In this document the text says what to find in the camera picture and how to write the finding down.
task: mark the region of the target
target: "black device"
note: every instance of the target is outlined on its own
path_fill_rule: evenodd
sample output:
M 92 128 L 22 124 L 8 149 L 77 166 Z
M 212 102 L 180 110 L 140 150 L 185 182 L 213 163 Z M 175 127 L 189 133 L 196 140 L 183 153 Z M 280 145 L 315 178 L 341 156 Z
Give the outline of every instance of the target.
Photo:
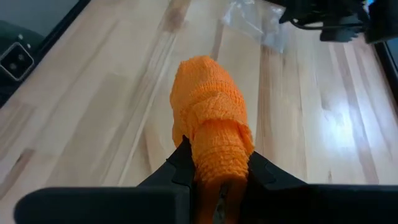
M 17 224 L 192 223 L 195 166 L 189 140 L 137 187 L 49 188 L 16 205 Z M 398 186 L 320 185 L 254 153 L 240 223 L 394 223 Z
M 267 0 L 286 7 L 280 23 L 291 22 L 305 30 L 322 30 L 321 41 L 349 42 L 365 33 L 375 44 L 398 37 L 398 1 L 375 0 Z M 322 26 L 310 26 L 321 22 Z
M 0 107 L 90 0 L 0 0 Z

